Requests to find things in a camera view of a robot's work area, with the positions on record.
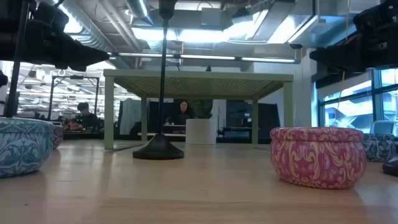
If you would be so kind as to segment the teal patterned round tin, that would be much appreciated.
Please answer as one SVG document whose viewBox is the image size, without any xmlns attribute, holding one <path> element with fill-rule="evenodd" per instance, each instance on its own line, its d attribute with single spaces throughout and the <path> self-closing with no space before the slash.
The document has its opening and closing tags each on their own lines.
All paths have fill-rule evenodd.
<svg viewBox="0 0 398 224">
<path fill-rule="evenodd" d="M 0 178 L 37 172 L 53 150 L 54 125 L 0 117 Z"/>
</svg>

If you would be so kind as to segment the black metal rack frame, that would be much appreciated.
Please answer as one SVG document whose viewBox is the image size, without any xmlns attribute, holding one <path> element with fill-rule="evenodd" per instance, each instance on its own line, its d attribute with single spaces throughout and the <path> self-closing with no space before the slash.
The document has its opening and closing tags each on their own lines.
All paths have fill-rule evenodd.
<svg viewBox="0 0 398 224">
<path fill-rule="evenodd" d="M 54 94 L 54 88 L 55 88 L 55 80 L 61 78 L 64 80 L 65 78 L 69 78 L 71 80 L 96 80 L 96 84 L 93 84 L 96 87 L 96 93 L 95 93 L 95 108 L 94 108 L 94 114 L 97 115 L 97 107 L 98 107 L 98 95 L 99 95 L 99 89 L 100 89 L 100 78 L 99 77 L 84 77 L 84 76 L 79 76 L 79 75 L 70 75 L 70 76 L 52 76 L 52 82 L 51 82 L 51 87 L 50 87 L 50 99 L 49 99 L 49 109 L 47 113 L 47 121 L 51 120 L 51 115 L 52 115 L 52 104 L 53 104 L 53 94 Z"/>
</svg>

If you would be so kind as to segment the mesh back office chair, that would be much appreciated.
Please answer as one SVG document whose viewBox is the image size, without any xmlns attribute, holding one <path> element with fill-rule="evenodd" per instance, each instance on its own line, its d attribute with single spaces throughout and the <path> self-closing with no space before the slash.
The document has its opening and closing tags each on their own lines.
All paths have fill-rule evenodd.
<svg viewBox="0 0 398 224">
<path fill-rule="evenodd" d="M 395 121 L 379 120 L 371 125 L 370 134 L 392 134 L 398 136 L 398 124 Z"/>
</svg>

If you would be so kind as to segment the purple patterned round tin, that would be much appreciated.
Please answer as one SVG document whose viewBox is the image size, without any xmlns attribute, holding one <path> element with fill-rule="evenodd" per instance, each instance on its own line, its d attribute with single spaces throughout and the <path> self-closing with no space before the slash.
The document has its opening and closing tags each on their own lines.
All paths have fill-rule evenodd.
<svg viewBox="0 0 398 224">
<path fill-rule="evenodd" d="M 53 125 L 52 134 L 53 134 L 53 149 L 56 149 L 63 141 L 63 128 L 58 125 Z"/>
</svg>

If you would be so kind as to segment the green perforated metal shelf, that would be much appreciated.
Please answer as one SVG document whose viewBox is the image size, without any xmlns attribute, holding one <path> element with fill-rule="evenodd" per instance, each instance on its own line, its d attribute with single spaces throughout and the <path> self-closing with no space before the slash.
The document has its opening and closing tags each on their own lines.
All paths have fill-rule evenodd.
<svg viewBox="0 0 398 224">
<path fill-rule="evenodd" d="M 142 141 L 147 141 L 147 100 L 158 98 L 161 73 L 155 70 L 105 70 L 104 148 L 114 149 L 114 85 L 141 98 Z M 284 125 L 294 125 L 293 80 L 291 74 L 249 72 L 167 71 L 165 97 L 199 100 L 251 100 L 252 143 L 258 143 L 258 100 L 284 90 Z"/>
</svg>

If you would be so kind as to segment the pink patterned round tin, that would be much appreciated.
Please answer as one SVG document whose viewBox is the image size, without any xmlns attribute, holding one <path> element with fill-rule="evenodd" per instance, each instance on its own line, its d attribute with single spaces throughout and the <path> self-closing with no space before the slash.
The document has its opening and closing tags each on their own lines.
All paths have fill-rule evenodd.
<svg viewBox="0 0 398 224">
<path fill-rule="evenodd" d="M 350 189 L 364 175 L 364 133 L 351 128 L 274 128 L 271 164 L 285 182 L 317 189 Z"/>
</svg>

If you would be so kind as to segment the green plant in white pot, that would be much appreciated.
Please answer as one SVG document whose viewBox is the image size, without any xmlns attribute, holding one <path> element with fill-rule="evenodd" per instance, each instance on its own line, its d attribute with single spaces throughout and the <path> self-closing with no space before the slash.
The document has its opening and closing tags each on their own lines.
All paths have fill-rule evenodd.
<svg viewBox="0 0 398 224">
<path fill-rule="evenodd" d="M 186 121 L 185 142 L 196 145 L 216 144 L 216 121 L 211 118 L 213 100 L 192 99 L 188 105 L 193 115 Z"/>
</svg>

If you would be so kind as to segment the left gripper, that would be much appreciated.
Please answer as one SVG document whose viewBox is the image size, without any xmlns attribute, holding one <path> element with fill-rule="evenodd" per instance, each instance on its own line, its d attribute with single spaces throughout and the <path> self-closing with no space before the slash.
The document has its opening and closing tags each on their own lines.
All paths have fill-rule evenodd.
<svg viewBox="0 0 398 224">
<path fill-rule="evenodd" d="M 57 69 L 85 72 L 87 66 L 109 59 L 109 54 L 81 44 L 64 33 L 68 16 L 61 2 L 42 2 L 29 19 L 30 2 L 23 2 L 19 16 L 18 61 L 48 63 Z"/>
</svg>

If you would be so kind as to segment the black aluminium table frame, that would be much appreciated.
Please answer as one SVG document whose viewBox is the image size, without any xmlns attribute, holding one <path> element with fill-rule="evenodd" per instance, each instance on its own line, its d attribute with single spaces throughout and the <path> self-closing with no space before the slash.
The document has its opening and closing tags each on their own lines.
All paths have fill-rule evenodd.
<svg viewBox="0 0 398 224">
<path fill-rule="evenodd" d="M 167 137 L 172 142 L 185 142 L 185 136 L 177 136 L 168 134 Z M 103 133 L 72 133 L 67 132 L 63 134 L 64 140 L 82 140 L 82 139 L 104 139 Z M 130 135 L 115 135 L 114 140 L 123 141 L 140 141 L 141 136 Z M 231 144 L 251 144 L 252 141 L 248 138 L 217 138 L 217 143 L 231 143 Z"/>
</svg>

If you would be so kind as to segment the black room partition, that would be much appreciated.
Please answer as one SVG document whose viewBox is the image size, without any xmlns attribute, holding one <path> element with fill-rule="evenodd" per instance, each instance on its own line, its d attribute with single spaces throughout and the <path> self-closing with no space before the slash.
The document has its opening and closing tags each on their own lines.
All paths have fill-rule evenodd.
<svg viewBox="0 0 398 224">
<path fill-rule="evenodd" d="M 270 139 L 272 129 L 280 126 L 276 104 L 258 103 L 259 139 Z M 226 126 L 222 133 L 225 138 L 252 138 L 252 103 L 238 100 L 226 102 Z"/>
</svg>

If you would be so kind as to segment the long linear ceiling light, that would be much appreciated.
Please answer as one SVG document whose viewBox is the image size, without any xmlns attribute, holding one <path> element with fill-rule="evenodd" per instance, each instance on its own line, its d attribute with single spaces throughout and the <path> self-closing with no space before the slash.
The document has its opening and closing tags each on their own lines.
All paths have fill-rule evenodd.
<svg viewBox="0 0 398 224">
<path fill-rule="evenodd" d="M 118 53 L 108 52 L 111 59 L 116 57 L 139 57 L 139 58 L 161 58 L 162 54 L 154 53 Z M 289 58 L 261 58 L 261 57 L 237 57 L 221 55 L 190 55 L 190 54 L 166 54 L 165 58 L 172 59 L 192 59 L 192 60 L 223 60 L 238 62 L 257 62 L 257 63 L 299 63 L 298 59 Z"/>
</svg>

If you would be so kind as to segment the dark blue patterned round tin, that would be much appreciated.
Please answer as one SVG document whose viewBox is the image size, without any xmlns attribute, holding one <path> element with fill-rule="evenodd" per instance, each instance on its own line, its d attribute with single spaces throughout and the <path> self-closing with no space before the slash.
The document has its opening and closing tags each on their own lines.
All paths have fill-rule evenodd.
<svg viewBox="0 0 398 224">
<path fill-rule="evenodd" d="M 395 136 L 392 134 L 365 134 L 363 146 L 369 162 L 388 162 L 396 154 Z"/>
</svg>

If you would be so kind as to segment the person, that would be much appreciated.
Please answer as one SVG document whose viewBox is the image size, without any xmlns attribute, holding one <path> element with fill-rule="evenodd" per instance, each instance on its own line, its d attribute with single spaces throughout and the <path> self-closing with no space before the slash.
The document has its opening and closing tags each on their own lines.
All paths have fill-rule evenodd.
<svg viewBox="0 0 398 224">
<path fill-rule="evenodd" d="M 186 125 L 187 120 L 193 118 L 195 118 L 194 111 L 185 100 L 180 102 L 178 110 L 174 111 L 170 117 L 171 123 L 175 125 Z"/>
<path fill-rule="evenodd" d="M 77 110 L 80 112 L 80 114 L 78 114 L 75 119 L 72 120 L 72 130 L 100 130 L 100 120 L 98 119 L 97 115 L 90 112 L 89 104 L 87 102 L 79 103 L 77 105 Z"/>
</svg>

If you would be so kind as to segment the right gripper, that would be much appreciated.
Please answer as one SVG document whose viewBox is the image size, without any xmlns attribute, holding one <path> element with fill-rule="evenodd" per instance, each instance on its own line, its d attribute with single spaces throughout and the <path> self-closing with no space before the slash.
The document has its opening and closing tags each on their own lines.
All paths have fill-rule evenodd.
<svg viewBox="0 0 398 224">
<path fill-rule="evenodd" d="M 398 68 L 398 0 L 383 0 L 356 15 L 353 22 L 357 35 L 316 49 L 310 53 L 310 58 L 331 72 L 362 73 L 368 68 Z M 359 64 L 324 63 L 344 58 Z"/>
</svg>

